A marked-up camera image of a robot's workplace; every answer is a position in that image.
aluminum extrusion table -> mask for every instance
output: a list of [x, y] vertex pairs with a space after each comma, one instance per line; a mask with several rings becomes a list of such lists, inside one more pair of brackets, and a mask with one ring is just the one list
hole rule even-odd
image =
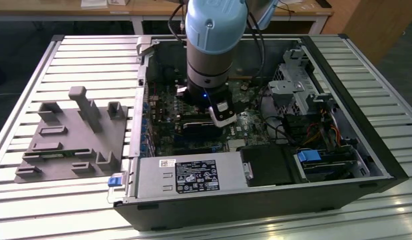
[[[130, 107], [140, 95], [137, 36], [57, 37], [0, 133], [0, 239], [412, 239], [412, 108], [348, 39], [312, 40], [409, 175], [406, 182], [337, 210], [157, 232], [136, 231], [112, 209], [108, 177], [13, 183], [41, 102], [77, 107], [67, 89], [78, 85], [97, 106], [120, 101]], [[129, 162], [132, 116], [129, 109], [121, 170]]]

wooden cabinet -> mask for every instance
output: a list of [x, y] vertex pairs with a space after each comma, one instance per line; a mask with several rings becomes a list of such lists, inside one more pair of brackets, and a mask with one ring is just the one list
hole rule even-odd
[[377, 64], [412, 21], [412, 0], [326, 0], [333, 15], [322, 34], [344, 33]]

sticker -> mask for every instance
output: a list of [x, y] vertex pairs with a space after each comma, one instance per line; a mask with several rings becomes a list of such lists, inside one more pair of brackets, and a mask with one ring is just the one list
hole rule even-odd
[[65, 156], [59, 153], [55, 153], [55, 154], [41, 155], [41, 157], [43, 159], [54, 159], [54, 158], [63, 158]]
[[160, 168], [174, 167], [174, 162], [176, 162], [176, 159], [161, 159], [158, 161], [158, 167]]
[[176, 164], [173, 162], [173, 165], [176, 172], [176, 192], [178, 194], [220, 190], [214, 160], [177, 162]]
[[129, 14], [128, 11], [110, 11], [109, 14]]

motherboard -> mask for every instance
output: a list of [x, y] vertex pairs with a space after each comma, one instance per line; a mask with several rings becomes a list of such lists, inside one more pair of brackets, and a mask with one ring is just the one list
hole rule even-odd
[[[242, 80], [229, 80], [233, 102], [246, 103], [254, 96]], [[149, 88], [150, 121], [156, 156], [234, 152], [238, 147], [269, 143], [266, 127], [256, 109], [236, 115], [236, 122], [217, 128], [208, 109], [188, 105], [176, 97], [176, 87]]]

table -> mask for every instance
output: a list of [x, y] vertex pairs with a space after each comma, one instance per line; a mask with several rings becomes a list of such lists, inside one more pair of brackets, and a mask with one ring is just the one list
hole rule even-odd
[[[103, 9], [82, 10], [81, 0], [0, 0], [0, 21], [132, 21], [137, 35], [144, 34], [142, 21], [166, 21], [177, 4], [165, 0], [130, 0], [126, 6], [109, 5]], [[272, 21], [313, 22], [309, 34], [318, 34], [330, 8], [321, 8], [314, 0], [276, 8]]]
[[[98, 107], [109, 101], [130, 107], [140, 89], [136, 35], [55, 37], [0, 133], [0, 239], [412, 239], [412, 108], [349, 40], [334, 35], [313, 36], [312, 40], [409, 175], [408, 181], [337, 210], [157, 232], [136, 231], [112, 209], [108, 177], [13, 183], [39, 122], [41, 102], [57, 101], [61, 108], [75, 108], [67, 89], [83, 85], [86, 97]], [[322, 85], [320, 75], [316, 77]], [[130, 108], [122, 171], [129, 164], [132, 116]], [[117, 189], [113, 197], [122, 194]]]

